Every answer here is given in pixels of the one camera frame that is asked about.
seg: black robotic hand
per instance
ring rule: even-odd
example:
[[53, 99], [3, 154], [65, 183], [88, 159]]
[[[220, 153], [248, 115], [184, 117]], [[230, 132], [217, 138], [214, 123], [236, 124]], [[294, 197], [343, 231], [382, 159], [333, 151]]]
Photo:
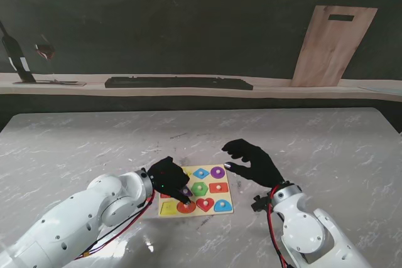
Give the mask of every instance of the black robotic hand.
[[168, 156], [153, 164], [147, 173], [156, 191], [169, 195], [184, 204], [190, 203], [190, 199], [180, 191], [190, 178], [181, 167], [173, 163], [172, 157]]
[[227, 152], [233, 159], [242, 158], [243, 163], [248, 161], [251, 163], [250, 168], [236, 163], [225, 163], [224, 166], [228, 171], [245, 179], [253, 180], [267, 188], [273, 188], [284, 182], [281, 173], [272, 162], [270, 156], [260, 147], [254, 146], [244, 139], [236, 139], [225, 144], [222, 151]]

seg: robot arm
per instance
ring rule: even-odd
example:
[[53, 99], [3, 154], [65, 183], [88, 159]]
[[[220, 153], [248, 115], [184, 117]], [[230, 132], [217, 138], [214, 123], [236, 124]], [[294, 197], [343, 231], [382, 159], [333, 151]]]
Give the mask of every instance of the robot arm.
[[[260, 147], [237, 139], [228, 142], [222, 150], [228, 152], [233, 159], [242, 158], [243, 162], [251, 163], [249, 168], [236, 163], [225, 163], [228, 171], [273, 188], [269, 196], [255, 197], [256, 202], [252, 208], [254, 211], [267, 211], [270, 232], [271, 213], [276, 212], [283, 217], [282, 242], [297, 268], [371, 268], [328, 213], [319, 208], [313, 213], [306, 212], [306, 195], [299, 186], [284, 181], [269, 155]], [[282, 267], [291, 267], [281, 256], [273, 233], [271, 237]], [[327, 251], [325, 248], [331, 242], [331, 237], [334, 246]], [[319, 258], [308, 263], [305, 254]]]
[[153, 190], [186, 203], [179, 193], [189, 181], [165, 158], [145, 172], [105, 174], [86, 190], [44, 214], [14, 245], [0, 254], [0, 268], [62, 268], [93, 247], [102, 227], [113, 227], [140, 211]]
[[[371, 268], [328, 213], [319, 208], [313, 214], [306, 211], [306, 199], [297, 185], [289, 185], [277, 190], [271, 200], [273, 211], [284, 219], [282, 242], [297, 268]], [[330, 237], [334, 246], [321, 254]], [[314, 253], [320, 257], [311, 264], [302, 256]]]

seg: purple circle puzzle piece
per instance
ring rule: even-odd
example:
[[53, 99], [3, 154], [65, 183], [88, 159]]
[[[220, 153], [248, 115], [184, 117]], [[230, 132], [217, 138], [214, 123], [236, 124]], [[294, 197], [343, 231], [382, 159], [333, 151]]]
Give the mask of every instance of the purple circle puzzle piece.
[[225, 170], [220, 166], [216, 166], [211, 169], [211, 176], [216, 179], [221, 179], [223, 176], [225, 176]]

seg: shape sorting puzzle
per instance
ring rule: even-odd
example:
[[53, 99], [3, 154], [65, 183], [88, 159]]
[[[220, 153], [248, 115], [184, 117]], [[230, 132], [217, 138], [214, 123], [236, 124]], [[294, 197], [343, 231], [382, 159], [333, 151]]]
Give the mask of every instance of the shape sorting puzzle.
[[232, 196], [223, 164], [214, 166], [184, 166], [190, 177], [184, 195], [191, 200], [190, 205], [168, 195], [159, 194], [159, 217], [194, 217], [221, 215], [233, 212]]

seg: white marble table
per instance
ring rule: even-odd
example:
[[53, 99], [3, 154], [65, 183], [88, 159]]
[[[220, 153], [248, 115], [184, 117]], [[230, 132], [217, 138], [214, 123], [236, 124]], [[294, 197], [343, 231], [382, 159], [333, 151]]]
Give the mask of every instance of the white marble table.
[[[42, 214], [102, 173], [217, 164], [244, 138], [328, 211], [373, 267], [402, 266], [401, 137], [374, 109], [23, 114], [0, 134], [0, 236], [11, 245]], [[154, 204], [115, 244], [69, 267], [280, 267], [266, 190], [229, 175], [234, 214], [157, 218]], [[279, 229], [280, 222], [274, 220]]]

